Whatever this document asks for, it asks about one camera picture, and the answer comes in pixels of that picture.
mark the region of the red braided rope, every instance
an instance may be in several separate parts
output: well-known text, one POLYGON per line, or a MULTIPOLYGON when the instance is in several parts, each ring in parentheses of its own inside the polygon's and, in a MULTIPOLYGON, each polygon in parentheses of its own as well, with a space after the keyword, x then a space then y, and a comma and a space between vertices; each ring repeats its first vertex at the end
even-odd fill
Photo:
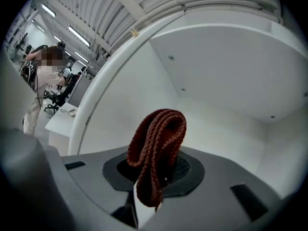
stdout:
POLYGON ((154 111, 137 128, 126 160, 132 167, 142 167, 137 196, 144 205, 157 207, 162 202, 165 178, 176 160, 185 132, 184 115, 170 109, 154 111))

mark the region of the ceiling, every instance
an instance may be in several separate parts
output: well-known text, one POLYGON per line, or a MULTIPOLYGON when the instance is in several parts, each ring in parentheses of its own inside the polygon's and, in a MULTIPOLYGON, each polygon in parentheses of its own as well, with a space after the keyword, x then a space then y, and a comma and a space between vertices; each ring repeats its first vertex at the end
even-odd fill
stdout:
POLYGON ((308 101, 303 96, 308 91, 307 56, 269 33, 202 24, 168 31, 150 42, 181 97, 264 122, 280 120, 308 101))
MULTIPOLYGON (((171 10, 154 13, 157 8, 161 8, 170 1, 176 0, 35 0, 47 29, 72 50, 79 51, 99 66, 105 63, 103 56, 106 52, 112 54, 131 37, 130 27, 135 26, 140 30, 153 21, 182 9, 175 3, 171 10), (55 18, 42 9, 42 3, 56 13, 55 18), (149 13, 152 13, 151 16, 139 23, 149 13), (90 46, 87 47, 74 36, 68 30, 68 26, 81 34, 90 46)), ((263 6, 257 1, 233 0, 232 4, 244 4, 258 11, 268 10, 266 12, 268 14, 277 14, 280 11, 279 0, 272 1, 278 6, 275 11, 271 11, 269 6, 263 6)), ((219 3, 230 4, 230 0, 219 0, 219 3)), ((213 4, 210 0, 199 0, 198 4, 188 3, 186 7, 210 4, 213 4)))

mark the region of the black slot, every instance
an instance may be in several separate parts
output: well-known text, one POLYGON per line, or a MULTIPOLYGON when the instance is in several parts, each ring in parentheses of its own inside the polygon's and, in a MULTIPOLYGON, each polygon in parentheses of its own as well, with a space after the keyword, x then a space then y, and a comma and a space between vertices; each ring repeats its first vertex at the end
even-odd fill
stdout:
POLYGON ((266 206, 245 184, 235 185, 230 188, 251 221, 257 220, 268 211, 266 206))
POLYGON ((74 162, 74 163, 71 163, 71 164, 65 164, 65 167, 67 170, 70 170, 70 169, 74 169, 74 168, 77 168, 77 167, 81 167, 81 166, 85 166, 86 164, 84 162, 74 162))

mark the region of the fluorescent light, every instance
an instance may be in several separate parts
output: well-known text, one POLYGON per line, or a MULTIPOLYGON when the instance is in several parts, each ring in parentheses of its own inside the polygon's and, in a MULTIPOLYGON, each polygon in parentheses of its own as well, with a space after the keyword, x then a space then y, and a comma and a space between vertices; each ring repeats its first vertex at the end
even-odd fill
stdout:
POLYGON ((45 32, 45 31, 44 31, 44 29, 43 29, 43 28, 41 28, 39 25, 38 25, 38 28, 39 28, 39 29, 41 29, 43 32, 45 32))
POLYGON ((80 55, 77 51, 75 52, 78 56, 80 56, 83 60, 85 60, 87 63, 89 62, 86 58, 84 58, 82 55, 80 55))
POLYGON ((68 29, 69 29, 73 34, 75 34, 75 35, 77 36, 77 38, 79 38, 82 42, 84 42, 86 46, 90 46, 90 43, 87 42, 87 41, 85 40, 85 38, 82 37, 79 33, 77 33, 71 26, 69 26, 68 29))
POLYGON ((44 4, 42 4, 42 8, 46 10, 49 14, 51 14, 53 17, 56 17, 56 14, 54 11, 52 11, 50 8, 46 7, 44 4))
POLYGON ((58 40, 59 42, 61 42, 61 40, 59 40, 56 36, 54 36, 54 38, 55 38, 56 40, 58 40))
POLYGON ((81 62, 80 60, 78 60, 82 65, 84 65, 85 67, 87 66, 87 65, 85 65, 83 62, 81 62))

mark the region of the desk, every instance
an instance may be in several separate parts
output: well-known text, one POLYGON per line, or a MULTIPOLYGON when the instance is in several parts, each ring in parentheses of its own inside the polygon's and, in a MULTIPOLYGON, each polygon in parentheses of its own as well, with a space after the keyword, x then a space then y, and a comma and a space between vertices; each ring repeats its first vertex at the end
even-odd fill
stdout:
POLYGON ((65 103, 47 123, 45 129, 49 131, 48 144, 58 149, 60 156, 68 155, 68 144, 74 123, 74 117, 60 110, 76 109, 75 106, 65 103))

